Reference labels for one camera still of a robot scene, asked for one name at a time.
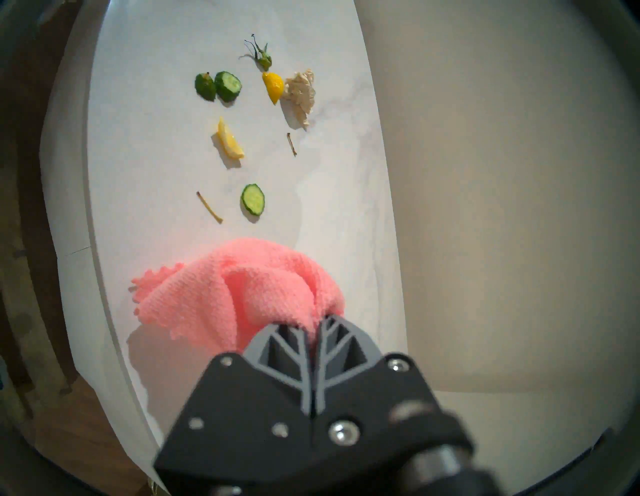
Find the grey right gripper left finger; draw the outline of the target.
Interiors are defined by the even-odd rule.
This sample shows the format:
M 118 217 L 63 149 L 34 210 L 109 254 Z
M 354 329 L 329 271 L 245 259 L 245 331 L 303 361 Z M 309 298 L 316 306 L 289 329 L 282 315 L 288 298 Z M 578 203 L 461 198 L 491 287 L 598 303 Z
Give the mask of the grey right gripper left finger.
M 244 352 L 215 356 L 159 451 L 167 489 L 283 484 L 311 459 L 313 388 L 307 334 L 270 324 Z

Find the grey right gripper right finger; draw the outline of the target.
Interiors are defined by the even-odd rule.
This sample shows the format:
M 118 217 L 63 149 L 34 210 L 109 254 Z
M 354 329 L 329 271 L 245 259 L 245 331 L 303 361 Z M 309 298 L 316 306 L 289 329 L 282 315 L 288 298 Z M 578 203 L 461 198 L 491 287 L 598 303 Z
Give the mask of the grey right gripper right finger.
M 463 471 L 473 445 L 414 361 L 337 316 L 318 329 L 314 456 L 326 471 Z

